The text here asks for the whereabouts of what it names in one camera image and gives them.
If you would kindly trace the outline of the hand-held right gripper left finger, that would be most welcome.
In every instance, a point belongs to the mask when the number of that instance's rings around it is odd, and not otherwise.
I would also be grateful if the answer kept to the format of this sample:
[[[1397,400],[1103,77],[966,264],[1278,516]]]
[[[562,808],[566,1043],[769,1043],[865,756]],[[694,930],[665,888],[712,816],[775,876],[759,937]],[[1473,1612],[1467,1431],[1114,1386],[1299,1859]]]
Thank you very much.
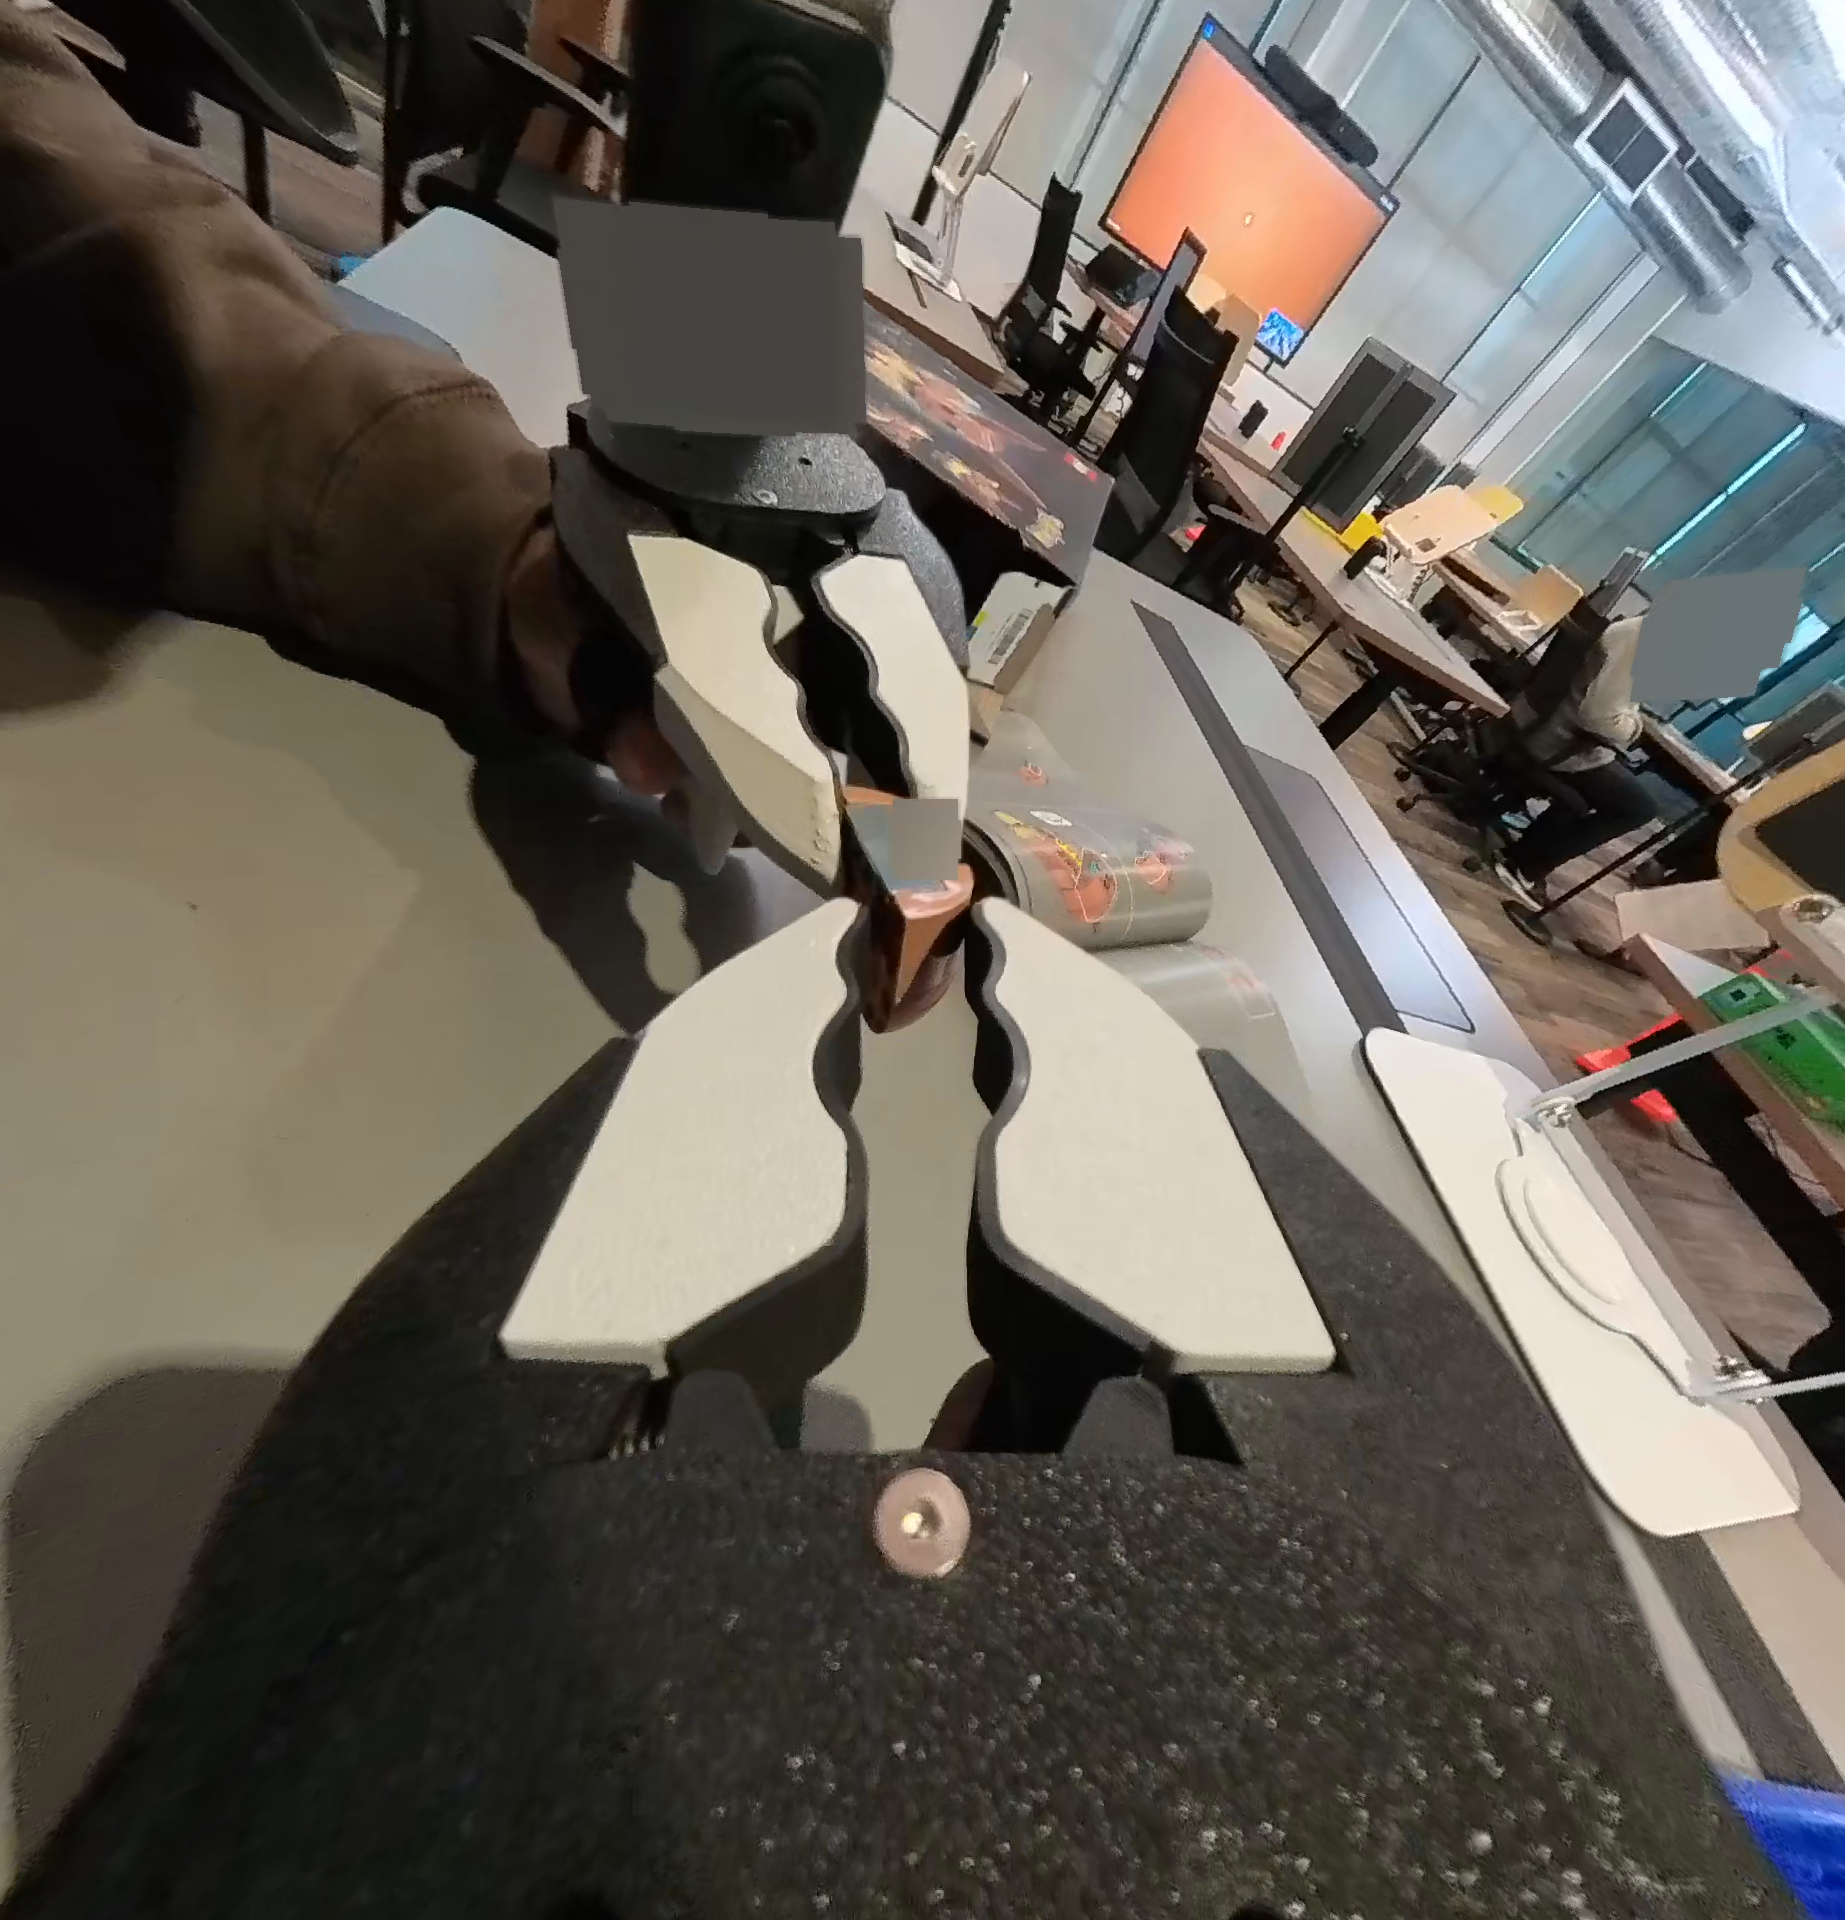
[[[863,908],[827,902],[644,1024],[500,1357],[736,1375],[802,1412],[865,1300],[863,956]]]

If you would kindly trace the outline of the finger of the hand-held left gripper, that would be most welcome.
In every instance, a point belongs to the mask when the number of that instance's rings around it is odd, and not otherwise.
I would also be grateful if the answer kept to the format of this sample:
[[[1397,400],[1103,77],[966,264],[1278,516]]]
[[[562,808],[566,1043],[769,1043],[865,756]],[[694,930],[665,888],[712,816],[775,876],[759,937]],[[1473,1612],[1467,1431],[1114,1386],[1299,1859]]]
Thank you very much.
[[[814,577],[838,628],[850,760],[895,798],[970,804],[970,703],[949,644],[897,557],[846,553]]]
[[[712,872],[736,840],[807,888],[838,888],[841,804],[803,689],[774,653],[759,570],[672,535],[628,535],[653,619],[653,727],[683,760],[683,808]]]

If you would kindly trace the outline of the round brown brick assembly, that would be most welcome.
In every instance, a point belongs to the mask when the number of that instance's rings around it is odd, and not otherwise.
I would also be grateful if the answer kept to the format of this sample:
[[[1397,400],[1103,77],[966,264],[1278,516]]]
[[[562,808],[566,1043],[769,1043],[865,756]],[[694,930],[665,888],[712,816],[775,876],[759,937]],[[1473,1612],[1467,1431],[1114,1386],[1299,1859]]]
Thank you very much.
[[[870,1031],[923,1019],[946,992],[974,872],[963,861],[966,816],[953,798],[838,788],[838,892],[865,913],[861,1010]]]

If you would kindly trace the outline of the blue plastic bin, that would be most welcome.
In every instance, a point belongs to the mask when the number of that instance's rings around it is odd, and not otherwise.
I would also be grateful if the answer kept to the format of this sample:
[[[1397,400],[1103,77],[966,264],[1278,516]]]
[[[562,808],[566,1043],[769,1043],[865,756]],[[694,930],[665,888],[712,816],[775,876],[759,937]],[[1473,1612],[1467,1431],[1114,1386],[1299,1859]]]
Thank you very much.
[[[1845,1918],[1845,1792],[1720,1773],[1766,1859],[1808,1918]]]

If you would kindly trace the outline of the person's left forearm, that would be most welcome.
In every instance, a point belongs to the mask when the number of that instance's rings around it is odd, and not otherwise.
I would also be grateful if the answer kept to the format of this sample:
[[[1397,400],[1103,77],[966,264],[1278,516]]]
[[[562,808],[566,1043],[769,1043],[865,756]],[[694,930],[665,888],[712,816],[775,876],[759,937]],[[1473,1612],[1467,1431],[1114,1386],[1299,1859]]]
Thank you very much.
[[[0,564],[580,733],[547,452],[0,3]]]

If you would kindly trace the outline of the person's left hand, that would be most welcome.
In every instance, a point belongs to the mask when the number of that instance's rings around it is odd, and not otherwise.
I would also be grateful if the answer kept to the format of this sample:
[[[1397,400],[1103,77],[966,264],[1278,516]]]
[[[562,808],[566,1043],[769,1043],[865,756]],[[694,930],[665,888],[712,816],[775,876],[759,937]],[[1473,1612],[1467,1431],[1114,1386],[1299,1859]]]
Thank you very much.
[[[547,519],[500,586],[500,670],[535,733],[660,804],[686,770],[653,723],[653,663],[634,628],[566,562]]]

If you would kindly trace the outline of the toy set cardboard box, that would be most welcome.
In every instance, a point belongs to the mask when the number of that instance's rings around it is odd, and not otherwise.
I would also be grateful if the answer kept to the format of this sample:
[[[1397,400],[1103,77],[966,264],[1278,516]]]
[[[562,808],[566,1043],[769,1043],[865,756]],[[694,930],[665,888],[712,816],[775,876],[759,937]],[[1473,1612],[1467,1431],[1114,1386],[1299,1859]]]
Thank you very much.
[[[1077,586],[1113,482],[877,308],[863,310],[863,446],[973,607],[1002,573]]]

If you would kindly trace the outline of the grey instruction booklet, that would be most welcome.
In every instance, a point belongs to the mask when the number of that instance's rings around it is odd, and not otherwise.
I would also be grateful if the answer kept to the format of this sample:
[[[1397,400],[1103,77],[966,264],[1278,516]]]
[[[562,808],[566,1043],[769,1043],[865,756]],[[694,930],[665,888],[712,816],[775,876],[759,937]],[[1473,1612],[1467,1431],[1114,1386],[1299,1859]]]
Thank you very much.
[[[1016,709],[970,774],[963,829],[979,892],[1090,950],[1204,1048],[1243,1052],[1283,1031],[1266,983],[1204,937],[1215,884],[1179,831],[1101,798]]]

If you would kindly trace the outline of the black office chair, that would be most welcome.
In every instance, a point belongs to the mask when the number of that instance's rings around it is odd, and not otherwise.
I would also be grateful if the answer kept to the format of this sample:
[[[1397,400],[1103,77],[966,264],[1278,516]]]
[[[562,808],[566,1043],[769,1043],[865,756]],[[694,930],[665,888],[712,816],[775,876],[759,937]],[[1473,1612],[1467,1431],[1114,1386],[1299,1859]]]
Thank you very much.
[[[1175,586],[1183,568],[1188,550],[1172,531],[1194,496],[1196,446],[1238,346],[1238,332],[1179,287],[1160,308],[1134,400],[1103,447],[1109,503],[1095,548],[1152,584]]]
[[[1077,204],[1081,193],[1049,177],[1025,277],[990,326],[1002,366],[1021,386],[1009,401],[1041,426],[1054,426],[1069,400],[1085,388],[1086,354],[1103,325],[1095,308],[1081,325],[1063,320],[1063,277]]]

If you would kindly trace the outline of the white plastic fixture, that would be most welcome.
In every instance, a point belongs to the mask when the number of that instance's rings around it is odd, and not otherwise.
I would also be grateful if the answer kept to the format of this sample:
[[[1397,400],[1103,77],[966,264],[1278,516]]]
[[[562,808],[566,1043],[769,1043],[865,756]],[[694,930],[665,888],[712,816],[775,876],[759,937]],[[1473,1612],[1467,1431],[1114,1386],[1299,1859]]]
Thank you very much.
[[[1799,1024],[1803,1017],[1831,1013],[1834,1006],[1837,994],[1831,989],[1802,989],[1749,1019],[1714,1024],[1680,1043],[1539,1090],[1512,1111],[1513,1153],[1496,1170],[1496,1184],[1528,1255],[1577,1312],[1649,1357],[1669,1391],[1692,1406],[1750,1406],[1845,1391],[1845,1368],[1808,1378],[1771,1378],[1764,1368],[1743,1359],[1716,1359],[1706,1368],[1692,1362],[1688,1348],[1653,1305],[1653,1297],[1639,1280],[1622,1243],[1609,1227],[1605,1212],[1599,1212],[1599,1202],[1572,1174],[1571,1161],[1558,1155],[1558,1145],[1571,1134],[1571,1126],[1593,1110],[1626,1100],[1669,1070],[1698,1064],[1727,1048],[1749,1048],[1753,1039],[1772,1036],[1783,1024]]]

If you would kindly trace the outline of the dark rolling cabinet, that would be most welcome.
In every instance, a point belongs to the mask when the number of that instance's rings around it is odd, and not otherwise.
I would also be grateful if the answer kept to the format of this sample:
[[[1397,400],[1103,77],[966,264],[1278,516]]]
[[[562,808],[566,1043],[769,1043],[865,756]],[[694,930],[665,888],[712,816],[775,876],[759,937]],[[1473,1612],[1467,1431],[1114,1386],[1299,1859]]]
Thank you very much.
[[[1444,376],[1368,335],[1311,417],[1325,431],[1325,452],[1344,437],[1352,447],[1328,474],[1310,511],[1337,534],[1346,531],[1384,496],[1391,474],[1412,459],[1453,401],[1455,388]]]

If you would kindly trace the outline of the green circuit board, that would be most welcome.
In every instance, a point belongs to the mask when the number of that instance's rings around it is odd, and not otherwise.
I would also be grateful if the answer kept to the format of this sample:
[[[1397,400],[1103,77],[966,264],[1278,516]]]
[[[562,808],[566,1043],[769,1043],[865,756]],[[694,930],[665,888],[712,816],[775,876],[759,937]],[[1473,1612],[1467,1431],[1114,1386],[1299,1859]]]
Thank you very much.
[[[1771,1013],[1776,1002],[1799,1002],[1802,989],[1771,983],[1759,971],[1731,971],[1700,992],[1703,1010],[1716,1022],[1743,1022]],[[1845,1017],[1803,1013],[1802,1019],[1764,1029],[1735,1043],[1740,1052],[1810,1120],[1845,1130]]]

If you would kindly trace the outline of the black panel with wooden rim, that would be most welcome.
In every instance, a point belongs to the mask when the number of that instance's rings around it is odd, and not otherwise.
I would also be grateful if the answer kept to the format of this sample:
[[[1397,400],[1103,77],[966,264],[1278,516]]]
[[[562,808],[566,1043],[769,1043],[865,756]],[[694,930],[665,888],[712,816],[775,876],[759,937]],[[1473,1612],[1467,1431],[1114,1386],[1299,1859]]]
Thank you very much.
[[[1845,743],[1759,782],[1720,829],[1720,882],[1753,919],[1802,897],[1845,908]]]

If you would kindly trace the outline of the orange wall screen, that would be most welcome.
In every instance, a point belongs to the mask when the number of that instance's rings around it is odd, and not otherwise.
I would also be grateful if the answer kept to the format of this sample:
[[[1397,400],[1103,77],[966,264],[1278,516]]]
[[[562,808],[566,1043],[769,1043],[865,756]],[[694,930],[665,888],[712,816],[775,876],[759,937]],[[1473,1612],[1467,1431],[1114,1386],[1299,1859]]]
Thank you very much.
[[[1256,55],[1204,12],[1167,74],[1101,229],[1166,269],[1196,239],[1198,277],[1258,313],[1258,349],[1287,365],[1391,229],[1397,193],[1375,147],[1279,47]]]

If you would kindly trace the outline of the silver ventilation duct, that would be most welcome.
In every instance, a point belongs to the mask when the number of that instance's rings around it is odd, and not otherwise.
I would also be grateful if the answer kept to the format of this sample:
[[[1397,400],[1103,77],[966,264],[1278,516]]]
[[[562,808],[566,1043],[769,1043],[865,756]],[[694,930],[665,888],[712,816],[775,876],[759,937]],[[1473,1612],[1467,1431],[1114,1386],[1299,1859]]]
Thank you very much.
[[[1700,313],[1845,343],[1845,3],[1446,3]]]

